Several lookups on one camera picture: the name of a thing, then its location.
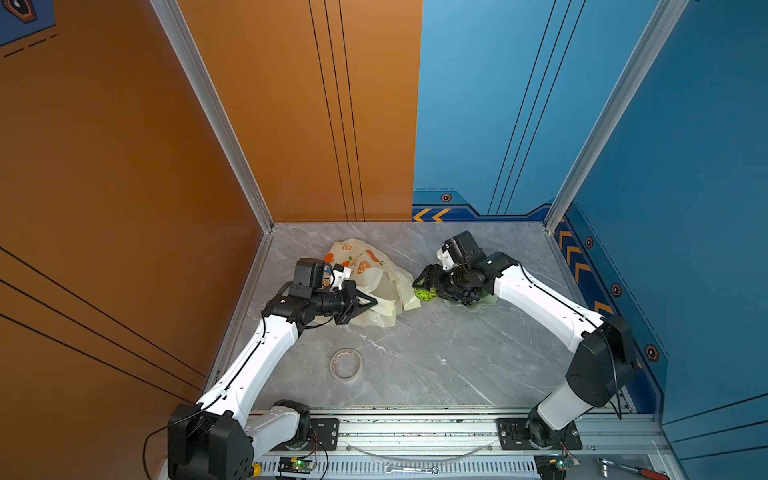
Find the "green bumpy fruit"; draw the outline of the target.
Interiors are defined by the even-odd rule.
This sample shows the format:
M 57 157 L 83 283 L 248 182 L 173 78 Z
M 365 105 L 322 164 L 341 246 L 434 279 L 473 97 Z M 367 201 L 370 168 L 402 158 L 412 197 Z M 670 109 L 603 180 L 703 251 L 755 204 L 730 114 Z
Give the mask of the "green bumpy fruit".
M 422 302 L 430 302 L 439 297 L 439 294 L 435 288 L 423 288 L 415 287 L 414 295 Z

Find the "cream plastic bag orange print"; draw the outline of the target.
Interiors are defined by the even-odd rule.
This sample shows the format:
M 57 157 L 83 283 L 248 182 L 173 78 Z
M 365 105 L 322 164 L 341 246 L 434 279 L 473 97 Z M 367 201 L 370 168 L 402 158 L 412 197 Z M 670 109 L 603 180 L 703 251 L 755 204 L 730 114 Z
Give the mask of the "cream plastic bag orange print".
M 421 307 L 412 287 L 412 274 L 362 240 L 335 242 L 325 261 L 348 267 L 357 289 L 377 300 L 376 306 L 352 319 L 352 325 L 393 327 L 400 314 Z

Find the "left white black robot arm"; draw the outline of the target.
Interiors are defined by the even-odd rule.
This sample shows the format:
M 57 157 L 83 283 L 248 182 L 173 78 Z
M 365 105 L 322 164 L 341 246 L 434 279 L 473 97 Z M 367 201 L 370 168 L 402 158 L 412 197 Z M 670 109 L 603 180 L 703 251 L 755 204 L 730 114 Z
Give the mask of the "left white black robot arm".
M 246 479 L 255 460 L 281 444 L 307 442 L 310 409 L 276 402 L 247 424 L 254 403 L 281 358 L 316 317 L 337 325 L 376 306 L 352 280 L 337 289 L 286 283 L 265 306 L 262 324 L 234 363 L 192 406 L 180 405 L 167 425 L 171 479 Z

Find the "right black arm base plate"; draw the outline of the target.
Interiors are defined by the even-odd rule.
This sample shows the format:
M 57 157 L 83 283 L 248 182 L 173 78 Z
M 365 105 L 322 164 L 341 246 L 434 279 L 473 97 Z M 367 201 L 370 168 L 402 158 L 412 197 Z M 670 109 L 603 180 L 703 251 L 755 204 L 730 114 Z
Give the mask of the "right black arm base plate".
M 574 422 L 561 430 L 552 430 L 545 423 L 527 418 L 499 418 L 497 436 L 501 448 L 512 450 L 583 449 L 580 433 Z

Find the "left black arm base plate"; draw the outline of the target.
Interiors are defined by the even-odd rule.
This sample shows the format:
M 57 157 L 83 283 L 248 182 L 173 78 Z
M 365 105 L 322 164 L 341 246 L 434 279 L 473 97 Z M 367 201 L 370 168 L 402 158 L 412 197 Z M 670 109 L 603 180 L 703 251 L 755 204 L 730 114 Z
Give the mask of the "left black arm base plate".
M 340 420 L 338 418 L 311 417 L 306 433 L 300 431 L 298 437 L 279 444 L 273 451 L 310 451 L 315 448 L 315 440 L 326 451 L 335 451 L 339 439 Z

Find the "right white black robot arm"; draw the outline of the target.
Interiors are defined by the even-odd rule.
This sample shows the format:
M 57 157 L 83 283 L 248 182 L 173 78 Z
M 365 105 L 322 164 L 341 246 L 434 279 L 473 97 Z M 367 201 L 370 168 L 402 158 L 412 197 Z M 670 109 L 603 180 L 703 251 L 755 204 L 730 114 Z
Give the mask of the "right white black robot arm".
M 603 407 L 634 377 L 637 361 L 628 321 L 605 317 L 539 282 L 517 260 L 496 252 L 476 262 L 432 264 L 413 282 L 417 296 L 472 305 L 490 295 L 509 302 L 547 328 L 573 354 L 563 382 L 528 414 L 529 441 L 557 446 L 578 417 Z

